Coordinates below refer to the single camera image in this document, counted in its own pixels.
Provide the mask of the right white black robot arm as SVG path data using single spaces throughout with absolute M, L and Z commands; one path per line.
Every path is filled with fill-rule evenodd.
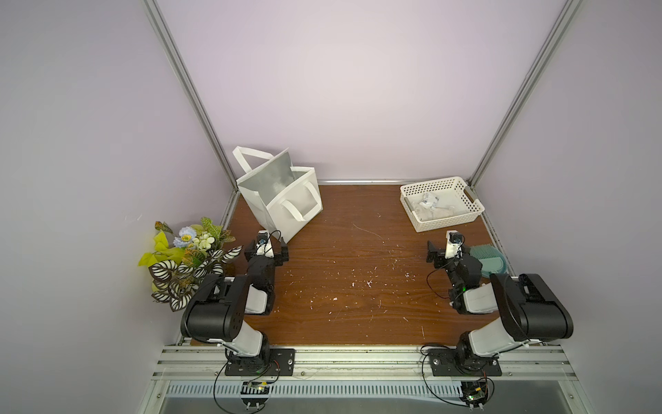
M 448 300 L 460 315 L 498 318 L 460 336 L 454 350 L 458 364 L 494 362 L 499 355 L 529 344 L 567 339 L 574 333 L 569 311 L 539 274 L 490 274 L 484 283 L 483 263 L 464 247 L 464 236 L 448 233 L 447 244 L 427 243 L 426 262 L 446 272 Z

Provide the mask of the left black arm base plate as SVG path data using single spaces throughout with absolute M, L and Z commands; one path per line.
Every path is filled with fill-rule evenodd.
M 226 350 L 226 376 L 260 377 L 260 376 L 293 376 L 296 361 L 294 348 L 269 348 L 257 356 L 239 356 Z

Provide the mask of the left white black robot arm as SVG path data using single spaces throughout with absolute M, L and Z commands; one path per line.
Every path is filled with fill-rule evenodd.
M 278 245 L 279 251 L 275 251 L 268 234 L 261 232 L 246 253 L 248 268 L 244 274 L 206 275 L 184 309 L 182 336 L 224 347 L 232 363 L 267 365 L 267 335 L 252 328 L 245 317 L 268 316 L 273 310 L 276 268 L 289 260 L 286 242 L 279 239 Z

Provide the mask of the white perforated plastic basket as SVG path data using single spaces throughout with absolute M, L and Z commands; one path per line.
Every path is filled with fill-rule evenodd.
M 400 201 L 417 233 L 450 228 L 460 224 L 474 222 L 484 211 L 484 205 L 478 198 L 467 194 L 468 184 L 461 177 L 433 179 L 400 187 Z M 452 217 L 422 222 L 413 210 L 413 201 L 424 193 L 433 193 L 442 205 L 453 205 Z

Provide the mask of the clear ice pack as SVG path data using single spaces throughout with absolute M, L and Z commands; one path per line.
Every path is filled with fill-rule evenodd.
M 455 214 L 453 205 L 442 205 L 441 200 L 433 193 L 424 193 L 415 199 L 413 210 L 422 222 L 448 218 Z

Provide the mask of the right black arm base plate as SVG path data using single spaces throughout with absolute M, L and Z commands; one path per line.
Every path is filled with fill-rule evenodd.
M 431 348 L 427 350 L 429 366 L 435 377 L 500 377 L 503 371 L 496 357 L 466 354 L 463 350 Z

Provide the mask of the white insulated delivery bag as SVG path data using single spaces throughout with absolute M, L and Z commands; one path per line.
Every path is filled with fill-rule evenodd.
M 244 175 L 236 183 L 258 223 L 289 242 L 323 211 L 313 167 L 297 167 L 287 149 L 272 155 L 236 147 L 233 155 Z

